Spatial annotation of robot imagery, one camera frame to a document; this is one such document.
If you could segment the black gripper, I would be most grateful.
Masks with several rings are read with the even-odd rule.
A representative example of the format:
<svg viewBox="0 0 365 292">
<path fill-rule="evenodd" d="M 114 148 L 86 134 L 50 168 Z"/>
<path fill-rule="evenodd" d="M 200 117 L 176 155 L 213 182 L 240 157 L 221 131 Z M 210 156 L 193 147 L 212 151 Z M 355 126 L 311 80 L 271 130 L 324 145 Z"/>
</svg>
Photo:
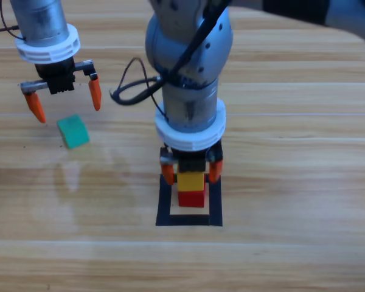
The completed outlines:
<svg viewBox="0 0 365 292">
<path fill-rule="evenodd" d="M 182 151 L 164 144 L 160 148 L 161 173 L 168 185 L 175 181 L 174 165 L 180 173 L 204 172 L 209 165 L 209 182 L 216 183 L 223 171 L 223 147 L 216 142 L 204 150 Z"/>
<path fill-rule="evenodd" d="M 36 71 L 41 78 L 32 82 L 22 82 L 20 88 L 26 99 L 27 105 L 34 116 L 41 123 L 46 123 L 46 116 L 35 92 L 48 88 L 51 94 L 59 92 L 73 91 L 75 75 L 77 71 L 82 71 L 85 76 L 89 76 L 88 83 L 94 109 L 99 111 L 102 104 L 102 90 L 100 88 L 99 76 L 96 73 L 92 60 L 76 63 L 73 57 L 52 64 L 36 64 Z"/>
</svg>

